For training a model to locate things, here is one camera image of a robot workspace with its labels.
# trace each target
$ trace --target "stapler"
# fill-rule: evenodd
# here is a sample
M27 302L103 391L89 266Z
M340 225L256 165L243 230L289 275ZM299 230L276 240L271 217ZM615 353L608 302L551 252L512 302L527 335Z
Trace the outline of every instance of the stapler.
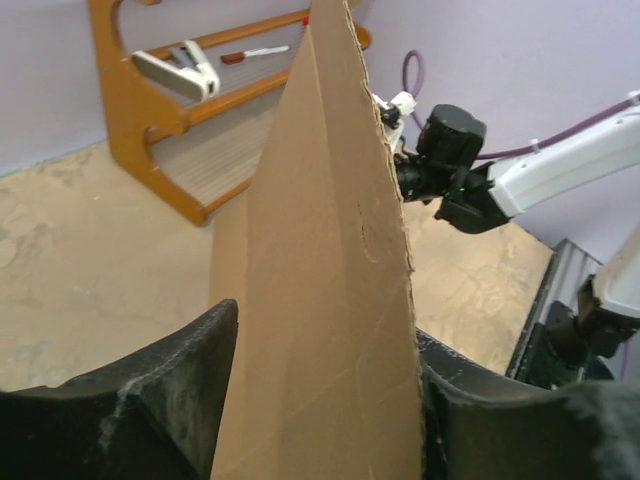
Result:
M220 92L220 77L196 42L185 40L170 52L170 61L143 50L133 52L131 60L145 77L194 102L204 102Z

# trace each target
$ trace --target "wooden rack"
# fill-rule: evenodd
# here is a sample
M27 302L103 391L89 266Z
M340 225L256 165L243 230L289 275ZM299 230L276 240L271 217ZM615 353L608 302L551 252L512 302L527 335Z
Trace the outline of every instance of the wooden rack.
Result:
M111 155L118 165L189 221L202 225L214 210L251 183L297 48L292 48L286 56L278 55L279 59L271 63L265 63L269 62L265 60L253 77L239 75L238 69L227 71L214 65L222 80L221 94L192 106L143 76L134 66L118 27L119 7L123 0L87 1ZM153 5L161 0L136 1ZM247 43L251 39L255 46L256 40L269 36L273 39L278 35L288 36L290 40L294 35L299 41L304 28L302 22L308 14L308 10L302 10L194 40L203 50L223 46L227 52L252 48ZM367 48L371 43L369 32L356 26L356 33L362 48ZM172 46L148 52L166 60ZM256 119L262 122L261 132L254 135ZM167 140L163 143L169 144L203 122L217 122L217 125L196 136L217 143L201 148L198 158L189 159L184 155L180 158L178 155L173 160L163 160L166 155L156 154L159 142ZM236 148L231 154L231 140L228 134L225 137L225 130L228 130L225 126L234 122L244 126L245 138L251 137L253 143L251 148ZM192 149L190 145L185 147L182 143L180 146L175 141L168 148L174 153Z

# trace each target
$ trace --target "cable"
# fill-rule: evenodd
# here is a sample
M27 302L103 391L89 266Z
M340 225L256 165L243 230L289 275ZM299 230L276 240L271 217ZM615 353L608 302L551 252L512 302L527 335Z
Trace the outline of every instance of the cable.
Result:
M413 85L413 88L410 89L409 80L408 80L409 65L411 63L411 60L414 58L416 60L418 71L416 74L416 81ZM411 50L405 55L404 60L402 62L402 89L406 92L409 92L411 95L413 95L414 98L417 98L417 96L420 94L420 91L422 90L424 79L425 79L424 57L417 50ZM485 153L482 155L478 155L477 159L478 160L506 159L506 158L517 157L520 155L525 155L527 153L537 152L543 148L550 147L551 145L555 145L556 143L566 140L567 138L572 137L573 135L580 133L583 130L586 130L587 128L595 125L596 123L606 120L607 118L613 115L616 115L626 110L629 107L636 106L638 104L640 104L640 92L633 92L632 94L629 95L629 98L627 98L627 100L620 103L616 103L615 105L587 118L586 120L583 120L582 122L574 125L573 127L568 128L560 133L557 133L545 140L542 140L541 142L536 142L535 144L528 145L526 147L514 148L512 150L503 150L501 152ZM411 116L414 122L416 123L416 125L418 126L418 128L422 130L424 126L424 122L420 120L420 117L418 116L418 114L414 112L411 114Z
M620 368L620 381L624 382L629 373L629 365L631 364L631 340L624 342L622 346L622 367Z

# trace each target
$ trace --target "cardboard sheet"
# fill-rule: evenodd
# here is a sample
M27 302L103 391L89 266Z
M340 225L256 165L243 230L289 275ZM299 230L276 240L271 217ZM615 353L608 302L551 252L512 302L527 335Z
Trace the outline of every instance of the cardboard sheet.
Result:
M215 219L239 344L220 480L419 480L410 264L347 3L314 0L248 193Z

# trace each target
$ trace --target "cable clip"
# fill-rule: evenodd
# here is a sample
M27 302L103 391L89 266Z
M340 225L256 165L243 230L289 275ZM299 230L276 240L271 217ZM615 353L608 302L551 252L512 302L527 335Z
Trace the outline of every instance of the cable clip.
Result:
M540 140L538 140L537 138L534 138L529 143L531 144L531 150L533 151L533 153L540 152Z
M631 103L632 106L637 107L638 105L640 105L640 90L629 92L627 94L627 97L629 98L629 103Z

